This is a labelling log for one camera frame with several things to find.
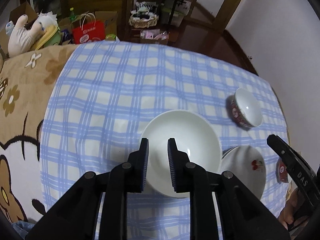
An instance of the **metal screw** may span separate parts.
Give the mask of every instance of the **metal screw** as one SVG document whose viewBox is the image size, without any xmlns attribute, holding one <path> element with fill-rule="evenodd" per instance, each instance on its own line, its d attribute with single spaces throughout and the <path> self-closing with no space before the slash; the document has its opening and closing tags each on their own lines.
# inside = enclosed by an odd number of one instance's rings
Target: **metal screw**
<svg viewBox="0 0 320 240">
<path fill-rule="evenodd" d="M 194 163 L 186 163 L 186 167 L 188 168 L 188 169 L 193 169 L 194 167 L 195 167 L 196 165 L 194 164 Z"/>
<path fill-rule="evenodd" d="M 92 179 L 94 177 L 94 172 L 93 171 L 88 171 L 84 174 L 84 177 L 86 179 Z"/>
<path fill-rule="evenodd" d="M 225 171 L 223 176 L 225 176 L 227 179 L 231 179 L 233 177 L 233 173 L 231 171 Z"/>
<path fill-rule="evenodd" d="M 124 168 L 124 169 L 130 169 L 131 168 L 131 163 L 123 163 L 122 164 L 122 168 Z"/>
</svg>

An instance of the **white flower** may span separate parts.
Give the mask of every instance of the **white flower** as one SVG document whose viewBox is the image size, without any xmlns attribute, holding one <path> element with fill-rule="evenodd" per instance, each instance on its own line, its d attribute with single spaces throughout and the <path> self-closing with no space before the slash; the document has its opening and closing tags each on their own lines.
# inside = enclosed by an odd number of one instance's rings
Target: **white flower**
<svg viewBox="0 0 320 240">
<path fill-rule="evenodd" d="M 36 60 L 42 56 L 42 53 L 36 55 L 35 53 L 31 56 L 30 61 L 25 67 L 29 67 L 31 65 L 32 68 L 36 66 Z"/>
</svg>

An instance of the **white bowl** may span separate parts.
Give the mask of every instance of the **white bowl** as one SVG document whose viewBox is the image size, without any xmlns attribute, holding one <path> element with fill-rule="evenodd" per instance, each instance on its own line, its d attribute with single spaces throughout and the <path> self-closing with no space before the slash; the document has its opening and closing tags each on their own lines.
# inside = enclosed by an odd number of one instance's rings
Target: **white bowl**
<svg viewBox="0 0 320 240">
<path fill-rule="evenodd" d="M 219 168 L 220 174 L 224 171 L 231 171 L 258 199 L 262 197 L 266 185 L 266 165 L 257 149 L 242 145 L 230 150 L 224 155 Z"/>
<path fill-rule="evenodd" d="M 168 139 L 175 138 L 179 151 L 189 155 L 191 162 L 207 171 L 218 172 L 221 143 L 212 126 L 198 114 L 185 110 L 172 110 L 155 117 L 142 132 L 149 139 L 147 182 L 156 191 L 174 198 L 189 197 L 189 193 L 175 193 L 172 187 Z"/>
<path fill-rule="evenodd" d="M 241 125 L 247 126 L 248 128 L 261 125 L 261 108 L 258 100 L 252 93 L 243 88 L 237 89 L 235 93 L 235 104 L 236 106 L 233 107 L 232 114 Z"/>
</svg>

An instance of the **tablecloth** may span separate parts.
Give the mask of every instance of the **tablecloth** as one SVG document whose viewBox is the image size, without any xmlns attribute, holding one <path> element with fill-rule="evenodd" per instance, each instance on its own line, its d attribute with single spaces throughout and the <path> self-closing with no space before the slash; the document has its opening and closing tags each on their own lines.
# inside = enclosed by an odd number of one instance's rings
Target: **tablecloth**
<svg viewBox="0 0 320 240">
<path fill-rule="evenodd" d="M 226 98 L 245 88 L 258 99 L 263 123 L 245 131 L 228 117 Z M 157 115 L 187 109 L 206 118 L 223 150 L 250 144 L 264 157 L 262 203 L 278 216 L 286 184 L 276 181 L 278 156 L 269 134 L 287 141 L 282 111 L 271 86 L 239 67 L 163 45 L 94 42 L 71 55 L 50 97 L 41 145 L 41 182 L 50 208 L 86 171 L 103 173 L 138 149 Z M 189 239 L 189 199 L 165 197 L 147 187 L 128 195 L 129 239 Z"/>
</svg>

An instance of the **human hand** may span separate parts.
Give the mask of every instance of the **human hand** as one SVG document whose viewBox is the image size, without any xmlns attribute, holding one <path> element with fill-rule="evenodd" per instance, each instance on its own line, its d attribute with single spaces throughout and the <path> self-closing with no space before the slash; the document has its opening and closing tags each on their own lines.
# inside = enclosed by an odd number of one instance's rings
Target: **human hand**
<svg viewBox="0 0 320 240">
<path fill-rule="evenodd" d="M 290 199 L 285 203 L 284 209 L 281 211 L 278 220 L 279 222 L 288 229 L 288 224 L 291 225 L 293 223 L 293 215 L 296 210 L 302 205 L 304 201 L 303 195 L 299 190 L 296 188 L 292 194 Z M 297 219 L 294 222 L 294 226 L 299 225 L 301 222 L 306 220 L 307 216 L 303 216 Z"/>
</svg>

